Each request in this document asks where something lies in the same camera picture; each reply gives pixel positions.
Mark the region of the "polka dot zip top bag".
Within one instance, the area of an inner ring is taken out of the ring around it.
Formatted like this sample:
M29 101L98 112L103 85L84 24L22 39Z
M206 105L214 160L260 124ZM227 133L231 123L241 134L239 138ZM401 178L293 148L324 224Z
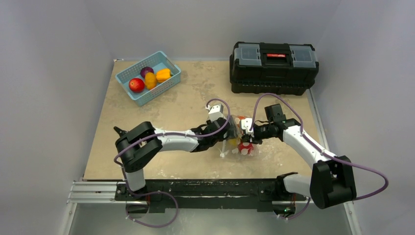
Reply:
M242 142L248 142L249 143L249 135L243 135L241 128L240 128L240 120L244 119L244 118L249 118L246 116L236 116L236 115L231 115L232 120L235 122L236 126L237 126L237 132L238 132L238 137L240 139L240 143ZM238 146L231 146L227 140L223 141L222 147L221 147L221 151L220 151L220 157L221 158L227 158L227 157L254 157L256 155L259 154L259 150L258 150L258 145L257 144L253 144L255 149L254 152L251 155L241 155L238 151Z

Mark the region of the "orange fake fruit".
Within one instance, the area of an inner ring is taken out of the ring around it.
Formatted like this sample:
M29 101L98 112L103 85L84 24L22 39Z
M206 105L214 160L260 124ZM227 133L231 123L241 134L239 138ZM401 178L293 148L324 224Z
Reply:
M165 68L165 69L159 70L156 73L156 80L158 83L163 83L164 81L170 79L171 76L172 76L171 70L168 68Z

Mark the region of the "orange yellow fake mango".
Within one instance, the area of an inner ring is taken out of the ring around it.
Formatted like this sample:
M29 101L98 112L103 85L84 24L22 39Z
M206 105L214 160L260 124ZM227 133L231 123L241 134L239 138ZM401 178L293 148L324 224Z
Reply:
M158 82L156 80L156 76L152 73L146 74L146 76L144 78L144 83L145 83L145 86L148 90L154 89L158 84Z

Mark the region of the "red fake apple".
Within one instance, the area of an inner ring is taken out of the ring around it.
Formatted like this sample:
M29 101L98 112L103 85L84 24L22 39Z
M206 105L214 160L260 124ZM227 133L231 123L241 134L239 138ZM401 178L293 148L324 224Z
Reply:
M133 93L136 94L143 92L146 88L145 83L140 78L131 79L128 83L128 87Z

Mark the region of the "purple fake cabbage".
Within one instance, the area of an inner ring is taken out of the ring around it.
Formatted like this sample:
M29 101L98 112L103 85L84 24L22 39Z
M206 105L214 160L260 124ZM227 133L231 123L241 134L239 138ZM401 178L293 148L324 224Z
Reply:
M140 70L140 75L142 78L145 78L146 74L148 73L154 74L154 70L152 67L144 67Z

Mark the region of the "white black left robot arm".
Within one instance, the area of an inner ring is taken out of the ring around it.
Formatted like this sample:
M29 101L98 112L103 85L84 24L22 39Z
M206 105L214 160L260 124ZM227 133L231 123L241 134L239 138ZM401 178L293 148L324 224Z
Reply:
M233 120L226 123L225 118L207 120L196 128L173 132L155 128L145 121L130 131L115 126L119 135L115 147L121 159L125 179L128 183L127 194L133 200L140 200L146 194L146 182L143 168L159 152L185 151L202 152L237 136Z

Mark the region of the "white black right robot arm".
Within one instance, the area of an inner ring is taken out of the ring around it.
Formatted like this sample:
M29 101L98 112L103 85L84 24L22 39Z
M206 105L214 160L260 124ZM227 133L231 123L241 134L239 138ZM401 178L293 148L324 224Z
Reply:
M336 156L323 148L300 123L287 119L279 104L265 107L267 121L257 125L252 118L240 121L242 141L262 144L263 140L278 138L294 149L312 169L310 177L297 172L277 176L274 193L287 199L293 193L313 200L320 209L356 199L357 192L351 161L346 156Z

